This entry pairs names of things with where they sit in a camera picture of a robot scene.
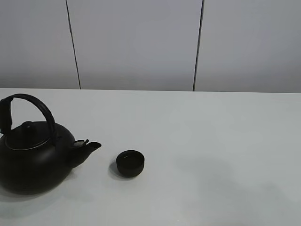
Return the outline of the black teapot with handle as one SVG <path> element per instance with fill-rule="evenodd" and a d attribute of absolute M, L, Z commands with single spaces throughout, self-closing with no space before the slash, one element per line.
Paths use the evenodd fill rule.
<path fill-rule="evenodd" d="M 44 115 L 44 121 L 26 121 L 12 128 L 13 99 L 26 100 Z M 102 145 L 75 140 L 55 122 L 48 107 L 28 94 L 13 94 L 0 101 L 0 185 L 15 194 L 39 194 L 62 183 Z"/>

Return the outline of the small black teacup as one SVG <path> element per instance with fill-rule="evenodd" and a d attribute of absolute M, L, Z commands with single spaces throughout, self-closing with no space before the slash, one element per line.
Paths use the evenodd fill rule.
<path fill-rule="evenodd" d="M 138 176 L 144 169 L 144 163 L 144 155 L 136 150 L 123 151 L 116 158 L 117 170 L 126 178 Z"/>

